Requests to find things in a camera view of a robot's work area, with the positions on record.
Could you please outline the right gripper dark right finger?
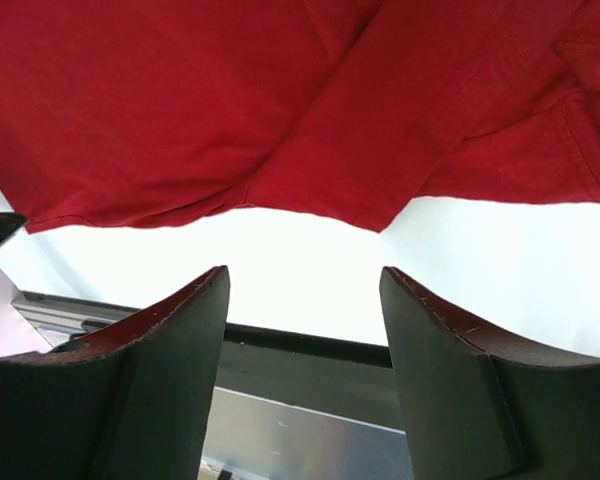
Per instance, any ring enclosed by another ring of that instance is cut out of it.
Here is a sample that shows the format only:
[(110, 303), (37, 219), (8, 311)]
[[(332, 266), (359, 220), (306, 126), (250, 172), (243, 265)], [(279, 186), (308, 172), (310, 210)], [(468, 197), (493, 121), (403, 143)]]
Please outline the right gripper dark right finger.
[(418, 479), (600, 479), (600, 358), (509, 332), (387, 267), (379, 284)]

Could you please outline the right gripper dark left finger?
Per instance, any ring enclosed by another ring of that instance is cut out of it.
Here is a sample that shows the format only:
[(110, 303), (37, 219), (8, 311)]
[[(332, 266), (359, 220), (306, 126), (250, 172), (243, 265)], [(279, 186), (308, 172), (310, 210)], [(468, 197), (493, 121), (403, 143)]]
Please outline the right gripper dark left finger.
[(193, 479), (229, 304), (210, 269), (48, 353), (0, 358), (0, 479)]

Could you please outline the red t shirt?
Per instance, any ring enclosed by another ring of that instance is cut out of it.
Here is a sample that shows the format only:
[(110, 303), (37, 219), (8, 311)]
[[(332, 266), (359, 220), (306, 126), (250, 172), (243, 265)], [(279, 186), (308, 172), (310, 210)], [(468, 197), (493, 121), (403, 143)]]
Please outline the red t shirt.
[(600, 203), (600, 1), (0, 1), (0, 190), (32, 232)]

